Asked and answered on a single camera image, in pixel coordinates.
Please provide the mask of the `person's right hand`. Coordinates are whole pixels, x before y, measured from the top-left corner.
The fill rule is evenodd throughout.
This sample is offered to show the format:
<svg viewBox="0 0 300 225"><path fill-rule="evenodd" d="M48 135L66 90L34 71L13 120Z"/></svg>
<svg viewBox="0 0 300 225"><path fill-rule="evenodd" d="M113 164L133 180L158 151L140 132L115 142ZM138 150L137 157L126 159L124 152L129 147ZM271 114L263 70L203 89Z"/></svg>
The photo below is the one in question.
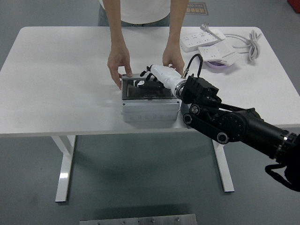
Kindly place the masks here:
<svg viewBox="0 0 300 225"><path fill-rule="evenodd" d="M130 66L130 55L125 43L113 44L108 57L107 66L109 68L111 78L121 90L121 78L119 67L124 67L127 77L132 77L132 69Z"/></svg>

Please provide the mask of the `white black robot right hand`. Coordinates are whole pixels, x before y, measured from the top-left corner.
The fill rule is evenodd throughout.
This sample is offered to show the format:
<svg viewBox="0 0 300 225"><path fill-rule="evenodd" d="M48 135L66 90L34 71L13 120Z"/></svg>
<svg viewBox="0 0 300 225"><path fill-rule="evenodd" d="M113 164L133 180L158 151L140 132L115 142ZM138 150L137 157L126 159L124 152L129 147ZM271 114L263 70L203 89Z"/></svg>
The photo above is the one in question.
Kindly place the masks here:
<svg viewBox="0 0 300 225"><path fill-rule="evenodd" d="M186 79L171 67L161 66L161 65L151 65L147 67L146 71L142 71L140 77L145 76L145 74L153 74L155 78L160 81L165 88L170 89L173 95L176 91L185 84Z"/></svg>

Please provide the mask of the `person's left hand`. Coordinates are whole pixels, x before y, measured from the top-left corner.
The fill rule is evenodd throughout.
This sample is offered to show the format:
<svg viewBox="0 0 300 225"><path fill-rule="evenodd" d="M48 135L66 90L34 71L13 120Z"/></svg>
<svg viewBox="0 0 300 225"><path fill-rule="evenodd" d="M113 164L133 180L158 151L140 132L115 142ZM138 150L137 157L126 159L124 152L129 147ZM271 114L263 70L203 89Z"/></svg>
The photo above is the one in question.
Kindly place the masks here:
<svg viewBox="0 0 300 225"><path fill-rule="evenodd" d="M164 66L174 68L180 75L183 75L185 63L179 44L167 44L163 53L162 63Z"/></svg>

